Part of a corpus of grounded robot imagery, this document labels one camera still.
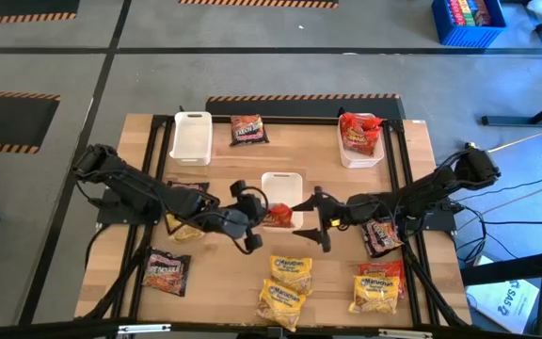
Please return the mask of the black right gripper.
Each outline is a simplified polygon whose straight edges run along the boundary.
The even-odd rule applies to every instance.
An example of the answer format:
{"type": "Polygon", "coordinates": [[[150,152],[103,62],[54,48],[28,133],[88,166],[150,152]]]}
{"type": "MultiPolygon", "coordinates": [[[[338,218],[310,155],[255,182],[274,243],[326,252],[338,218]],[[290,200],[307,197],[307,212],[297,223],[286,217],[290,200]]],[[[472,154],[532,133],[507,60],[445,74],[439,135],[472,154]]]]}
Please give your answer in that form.
{"type": "Polygon", "coordinates": [[[356,217],[357,209],[368,205],[367,194],[351,196],[348,202],[341,202],[323,188],[316,186],[314,196],[292,207],[293,212],[317,211],[320,228],[293,231],[294,235],[301,236],[321,244],[323,252],[331,251],[329,230],[343,225],[355,225],[363,221],[356,217]]]}

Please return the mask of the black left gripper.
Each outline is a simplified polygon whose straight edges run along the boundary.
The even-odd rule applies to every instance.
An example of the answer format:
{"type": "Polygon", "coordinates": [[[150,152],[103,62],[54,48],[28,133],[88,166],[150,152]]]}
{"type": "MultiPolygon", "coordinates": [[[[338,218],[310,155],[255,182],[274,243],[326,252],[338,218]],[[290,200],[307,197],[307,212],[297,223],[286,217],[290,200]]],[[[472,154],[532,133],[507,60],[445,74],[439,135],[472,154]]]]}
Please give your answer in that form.
{"type": "Polygon", "coordinates": [[[278,204],[266,204],[265,193],[244,180],[231,184],[230,193],[234,199],[231,204],[223,204],[221,199],[215,199],[212,232],[228,236],[242,253],[253,253],[263,245],[261,236],[255,234],[253,229],[260,225],[262,230],[275,230],[275,223],[262,221],[266,211],[278,204]]]}

